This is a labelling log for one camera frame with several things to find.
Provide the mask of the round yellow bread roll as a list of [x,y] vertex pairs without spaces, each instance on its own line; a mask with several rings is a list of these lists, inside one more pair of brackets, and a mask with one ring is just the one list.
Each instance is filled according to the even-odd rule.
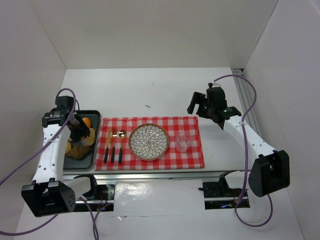
[[70,141],[68,141],[65,148],[65,153],[69,152],[71,149],[72,149],[72,144]]

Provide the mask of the red white checkered cloth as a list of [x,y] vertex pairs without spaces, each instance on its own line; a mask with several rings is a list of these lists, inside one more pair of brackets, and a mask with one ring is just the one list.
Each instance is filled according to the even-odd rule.
[[202,169],[196,116],[103,118],[95,171]]

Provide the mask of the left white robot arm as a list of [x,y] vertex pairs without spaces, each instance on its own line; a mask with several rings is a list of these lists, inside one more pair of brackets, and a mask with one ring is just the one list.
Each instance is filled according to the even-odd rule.
[[85,174],[64,182],[63,171],[68,139],[82,140],[90,130],[77,113],[51,111],[42,118],[43,146],[31,184],[24,185],[21,196],[35,217],[72,213],[80,197],[96,193],[93,175]]

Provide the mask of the aluminium table edge rail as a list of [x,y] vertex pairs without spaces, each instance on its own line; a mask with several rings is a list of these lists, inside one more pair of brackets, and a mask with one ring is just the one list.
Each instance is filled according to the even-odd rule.
[[94,175],[97,181],[160,181],[185,179],[218,179],[221,174],[235,170],[123,170],[123,171],[66,171],[63,179],[70,181],[76,176]]

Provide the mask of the sliced herb bread piece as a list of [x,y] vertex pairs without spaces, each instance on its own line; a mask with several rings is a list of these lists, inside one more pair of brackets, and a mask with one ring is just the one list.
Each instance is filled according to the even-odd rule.
[[93,128],[89,128],[89,131],[90,131],[90,133],[88,136],[90,136],[90,144],[92,146],[96,141],[96,132]]

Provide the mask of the clear drinking glass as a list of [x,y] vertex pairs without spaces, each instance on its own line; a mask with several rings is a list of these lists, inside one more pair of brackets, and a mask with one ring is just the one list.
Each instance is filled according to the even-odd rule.
[[175,147],[178,152],[185,153],[193,143],[193,137],[187,131],[181,131],[175,136]]

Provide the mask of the small orange bun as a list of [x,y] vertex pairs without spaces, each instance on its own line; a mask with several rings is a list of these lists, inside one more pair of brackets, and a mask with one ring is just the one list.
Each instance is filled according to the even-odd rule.
[[86,125],[88,128],[91,128],[92,123],[91,123],[91,120],[90,120],[88,117],[82,118],[82,121],[85,123],[85,125]]

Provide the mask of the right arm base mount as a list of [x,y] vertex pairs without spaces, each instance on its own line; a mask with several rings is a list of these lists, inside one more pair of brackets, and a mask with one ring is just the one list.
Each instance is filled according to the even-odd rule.
[[226,181],[226,175],[232,171],[219,175],[218,181],[202,183],[198,190],[203,193],[204,207],[206,210],[234,209],[240,196],[241,188],[230,188]]

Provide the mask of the dark grey baking tray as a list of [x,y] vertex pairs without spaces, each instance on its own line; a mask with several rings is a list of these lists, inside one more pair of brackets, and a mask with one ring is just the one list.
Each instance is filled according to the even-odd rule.
[[[76,111],[82,118],[89,118],[91,122],[91,127],[95,130],[95,137],[99,133],[99,127],[101,122],[101,114],[97,110],[77,110]],[[96,142],[92,146],[92,151],[88,153],[81,160],[73,159],[68,156],[64,157],[63,171],[64,172],[77,172],[77,171],[87,171],[89,170],[94,163],[95,159],[95,149]]]

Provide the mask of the flower pattern ceramic plate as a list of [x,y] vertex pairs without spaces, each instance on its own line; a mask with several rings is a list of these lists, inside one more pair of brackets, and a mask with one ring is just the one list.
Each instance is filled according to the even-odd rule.
[[140,160],[157,160],[169,147],[169,135],[157,124],[144,123],[130,133],[128,146],[131,153]]

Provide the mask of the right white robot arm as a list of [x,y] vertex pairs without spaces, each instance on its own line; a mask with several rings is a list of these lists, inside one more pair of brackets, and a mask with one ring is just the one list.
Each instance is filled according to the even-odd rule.
[[244,150],[248,172],[228,173],[224,179],[229,188],[235,189],[237,180],[245,181],[244,189],[251,190],[257,197],[264,197],[290,185],[287,152],[266,143],[242,119],[236,107],[228,106],[222,88],[210,88],[206,93],[194,92],[187,113],[212,120]]

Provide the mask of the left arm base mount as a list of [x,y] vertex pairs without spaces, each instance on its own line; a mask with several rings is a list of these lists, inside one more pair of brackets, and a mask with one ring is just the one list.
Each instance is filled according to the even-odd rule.
[[86,200],[92,212],[113,212],[115,184],[114,183],[98,183],[93,174],[78,175],[78,178],[90,179],[90,190],[81,197]]

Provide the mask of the brown croissant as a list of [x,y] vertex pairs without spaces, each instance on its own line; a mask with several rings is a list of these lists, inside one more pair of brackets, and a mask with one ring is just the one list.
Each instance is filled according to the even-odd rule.
[[65,155],[75,160],[81,160],[92,151],[91,146],[76,145],[72,147]]

